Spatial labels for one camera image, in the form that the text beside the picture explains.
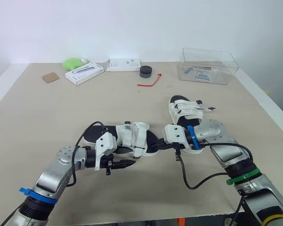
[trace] red wire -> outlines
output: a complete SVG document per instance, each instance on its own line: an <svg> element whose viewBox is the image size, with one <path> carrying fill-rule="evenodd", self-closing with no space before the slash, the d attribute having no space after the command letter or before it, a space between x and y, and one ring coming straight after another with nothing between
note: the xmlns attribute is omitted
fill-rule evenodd
<svg viewBox="0 0 283 226"><path fill-rule="evenodd" d="M155 85L155 83L159 80L159 78L161 77L161 74L157 74L158 77L156 79L156 81L152 84L152 85L141 85L141 84L137 84L138 86L143 86L143 87L152 87Z"/></svg>

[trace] clear plastic container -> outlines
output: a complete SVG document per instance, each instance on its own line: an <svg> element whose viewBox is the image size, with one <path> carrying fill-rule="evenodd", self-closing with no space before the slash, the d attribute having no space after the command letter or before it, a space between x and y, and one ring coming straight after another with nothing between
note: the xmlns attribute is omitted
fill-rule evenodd
<svg viewBox="0 0 283 226"><path fill-rule="evenodd" d="M183 48L178 74L181 80L226 85L238 68L229 52Z"/></svg>

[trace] blue ring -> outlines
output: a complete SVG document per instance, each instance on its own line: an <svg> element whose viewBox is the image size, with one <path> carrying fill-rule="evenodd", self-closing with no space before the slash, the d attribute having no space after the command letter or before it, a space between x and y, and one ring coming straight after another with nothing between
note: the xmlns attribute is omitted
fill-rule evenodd
<svg viewBox="0 0 283 226"><path fill-rule="evenodd" d="M188 126L187 128L188 128L188 131L190 132L190 135L192 137L192 140L194 142L194 146L195 146L196 150L200 150L200 147L199 147L199 144L198 144L198 140L197 140L197 138L195 137L195 134L194 134L193 126Z"/></svg>
<svg viewBox="0 0 283 226"><path fill-rule="evenodd" d="M47 203L50 203L50 204L56 204L58 202L57 199L51 199L51 198L47 198L43 195L40 195L36 192L34 192L32 189L29 189L29 188L23 188L21 187L20 192L22 192L24 195L29 195L37 200L40 200L42 202L47 202Z"/></svg>

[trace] white product box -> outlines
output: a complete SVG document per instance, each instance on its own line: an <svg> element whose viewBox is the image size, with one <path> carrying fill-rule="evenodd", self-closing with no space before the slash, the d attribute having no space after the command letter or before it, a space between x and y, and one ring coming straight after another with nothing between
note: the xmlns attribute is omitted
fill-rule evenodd
<svg viewBox="0 0 283 226"><path fill-rule="evenodd" d="M141 63L139 59L109 59L105 62L105 70L108 72L138 72Z"/></svg>
<svg viewBox="0 0 283 226"><path fill-rule="evenodd" d="M104 72L104 68L96 63L87 63L72 71L65 73L65 76L75 85L80 85L89 79Z"/></svg>

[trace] table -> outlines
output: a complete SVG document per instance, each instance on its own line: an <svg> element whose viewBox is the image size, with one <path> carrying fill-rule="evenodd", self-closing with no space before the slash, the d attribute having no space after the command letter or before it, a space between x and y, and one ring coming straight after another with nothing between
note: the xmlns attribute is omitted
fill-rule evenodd
<svg viewBox="0 0 283 226"><path fill-rule="evenodd" d="M20 187L31 188L64 146L74 145L93 121L106 125L143 121L162 137L172 123L168 100L182 95L216 107L204 119L222 121L228 135L247 146L254 161L283 195L283 132L257 100L234 77L228 85L181 81L176 63L147 63L152 77L138 72L105 72L79 86L64 76L61 64L30 64L0 101L0 223L24 200ZM60 79L46 84L41 76ZM154 87L156 74L162 77ZM191 185L223 172L208 148L183 154ZM67 188L48 225L83 225L149 219L193 217L234 212L239 195L213 178L191 191L184 185L173 150L141 157L127 169L78 171L77 184Z"/></svg>

